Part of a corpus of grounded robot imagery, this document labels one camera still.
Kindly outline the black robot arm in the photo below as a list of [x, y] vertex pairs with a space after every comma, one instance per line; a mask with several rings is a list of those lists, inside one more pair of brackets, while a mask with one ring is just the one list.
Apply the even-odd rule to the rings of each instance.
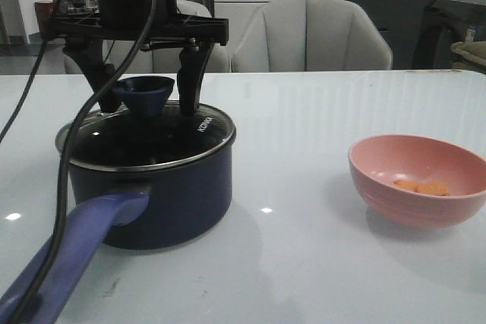
[[54, 10], [43, 22], [43, 37], [65, 40], [63, 52], [86, 77], [102, 111], [120, 106], [113, 87], [139, 51], [179, 48], [179, 105], [183, 115], [194, 115], [213, 47], [229, 40], [228, 20], [181, 13], [176, 0], [97, 0], [97, 5], [93, 14]]

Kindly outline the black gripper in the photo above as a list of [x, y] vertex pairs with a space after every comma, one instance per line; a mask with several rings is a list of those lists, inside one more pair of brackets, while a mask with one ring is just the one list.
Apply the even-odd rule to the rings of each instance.
[[[121, 15], [110, 24], [104, 13], [55, 15], [42, 20], [43, 40], [65, 39], [62, 49], [66, 74], [83, 74], [93, 92], [101, 90], [115, 73], [112, 64], [104, 62], [104, 41], [135, 41], [147, 21], [140, 19], [135, 8], [121, 8]], [[179, 0], [157, 0], [156, 13], [143, 50], [182, 48], [181, 67], [177, 73], [179, 106], [184, 116], [195, 116], [199, 109], [200, 90], [214, 44], [229, 41], [229, 21], [225, 18], [189, 14]]]

